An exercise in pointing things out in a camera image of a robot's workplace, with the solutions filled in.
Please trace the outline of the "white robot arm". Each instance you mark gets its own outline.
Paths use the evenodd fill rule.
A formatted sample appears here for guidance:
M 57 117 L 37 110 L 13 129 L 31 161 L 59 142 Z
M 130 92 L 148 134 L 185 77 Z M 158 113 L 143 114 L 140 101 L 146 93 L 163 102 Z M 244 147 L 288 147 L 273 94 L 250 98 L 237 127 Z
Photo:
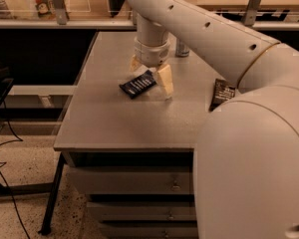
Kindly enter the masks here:
M 238 88 L 193 158 L 199 239 L 299 239 L 299 52 L 183 0 L 128 0 Z

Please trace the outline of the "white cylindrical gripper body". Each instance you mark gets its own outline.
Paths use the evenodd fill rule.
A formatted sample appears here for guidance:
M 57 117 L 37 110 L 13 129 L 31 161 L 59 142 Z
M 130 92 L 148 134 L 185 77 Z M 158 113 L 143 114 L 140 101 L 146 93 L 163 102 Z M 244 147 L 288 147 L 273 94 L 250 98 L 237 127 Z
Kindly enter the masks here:
M 148 46 L 135 39 L 135 55 L 138 61 L 148 67 L 154 68 L 162 65 L 168 58 L 170 41 L 158 46 Z

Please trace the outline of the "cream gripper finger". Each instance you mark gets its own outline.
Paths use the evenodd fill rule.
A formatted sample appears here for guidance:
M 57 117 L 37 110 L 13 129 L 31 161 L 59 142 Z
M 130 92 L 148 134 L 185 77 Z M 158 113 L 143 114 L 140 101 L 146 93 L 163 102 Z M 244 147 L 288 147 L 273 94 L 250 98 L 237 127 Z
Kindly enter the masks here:
M 170 64 L 162 64 L 155 68 L 153 77 L 160 86 L 163 95 L 169 99 L 173 94 L 173 81 Z
M 138 59 L 136 55 L 132 55 L 131 61 L 130 61 L 130 71 L 135 72 L 141 67 L 142 63 Z

